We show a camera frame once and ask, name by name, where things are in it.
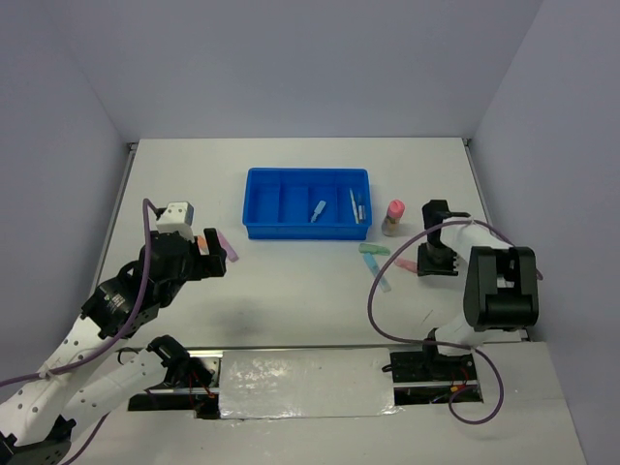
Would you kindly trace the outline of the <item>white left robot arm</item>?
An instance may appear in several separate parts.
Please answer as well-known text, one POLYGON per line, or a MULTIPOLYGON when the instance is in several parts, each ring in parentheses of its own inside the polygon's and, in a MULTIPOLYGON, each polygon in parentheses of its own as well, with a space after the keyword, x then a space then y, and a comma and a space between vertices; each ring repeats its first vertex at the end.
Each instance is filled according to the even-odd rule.
POLYGON ((70 333, 34 375, 1 405, 4 464, 68 464, 72 441, 132 396, 159 385, 207 388, 211 369, 173 337, 158 336, 124 365, 91 382, 104 355, 126 344, 171 305, 188 282, 226 273, 227 252, 206 229, 187 239, 151 232, 139 258, 101 283, 82 305, 70 333))

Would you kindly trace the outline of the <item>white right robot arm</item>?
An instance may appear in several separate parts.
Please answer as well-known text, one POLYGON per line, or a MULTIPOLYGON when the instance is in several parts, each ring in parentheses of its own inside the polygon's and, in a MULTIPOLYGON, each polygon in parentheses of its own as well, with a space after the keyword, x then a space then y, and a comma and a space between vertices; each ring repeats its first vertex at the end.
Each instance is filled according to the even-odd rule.
POLYGON ((538 321, 539 273, 531 248, 450 210, 447 201, 431 200, 421 213, 430 233, 418 247, 417 275, 456 276, 456 261, 467 265, 461 312, 429 332, 420 358, 428 377, 443 379, 489 331, 519 331, 538 321))

